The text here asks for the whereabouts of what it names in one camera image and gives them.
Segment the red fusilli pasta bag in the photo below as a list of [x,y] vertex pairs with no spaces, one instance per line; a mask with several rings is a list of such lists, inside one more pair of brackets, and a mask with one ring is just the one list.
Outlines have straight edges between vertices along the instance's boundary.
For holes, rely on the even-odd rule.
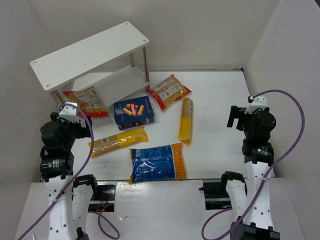
[[63,94],[69,102],[77,103],[87,116],[91,118],[109,117],[102,99],[93,86],[78,91],[63,91]]

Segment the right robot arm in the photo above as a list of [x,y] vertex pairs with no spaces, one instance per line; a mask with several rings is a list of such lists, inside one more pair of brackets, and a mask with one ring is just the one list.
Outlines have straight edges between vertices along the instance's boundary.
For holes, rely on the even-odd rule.
[[234,221],[231,223],[232,240],[278,240],[271,217],[270,179],[268,171],[274,163],[274,150],[269,143],[276,126],[269,108],[257,108],[247,113],[243,107],[232,106],[227,127],[238,120],[237,130],[244,133],[242,153],[247,177],[232,171],[221,180],[229,195]]

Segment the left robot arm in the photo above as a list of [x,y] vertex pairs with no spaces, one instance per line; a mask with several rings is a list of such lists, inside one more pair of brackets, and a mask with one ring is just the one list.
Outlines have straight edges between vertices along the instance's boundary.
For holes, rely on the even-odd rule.
[[40,172],[47,188],[50,240],[87,240],[86,221],[90,199],[97,188],[92,174],[73,172],[75,140],[92,136],[91,122],[81,125],[52,112],[41,129]]

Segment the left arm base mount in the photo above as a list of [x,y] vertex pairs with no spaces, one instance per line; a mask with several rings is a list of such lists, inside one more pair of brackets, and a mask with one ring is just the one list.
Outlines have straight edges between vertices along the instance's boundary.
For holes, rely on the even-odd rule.
[[115,210],[116,185],[89,182],[73,183],[73,213],[113,212]]

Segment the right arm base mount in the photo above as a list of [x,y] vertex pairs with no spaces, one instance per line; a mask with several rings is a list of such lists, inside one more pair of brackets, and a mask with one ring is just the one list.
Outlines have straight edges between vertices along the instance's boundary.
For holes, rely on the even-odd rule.
[[220,180],[204,180],[203,186],[198,189],[204,194],[205,209],[223,210],[231,208],[231,201],[227,191],[222,188]]

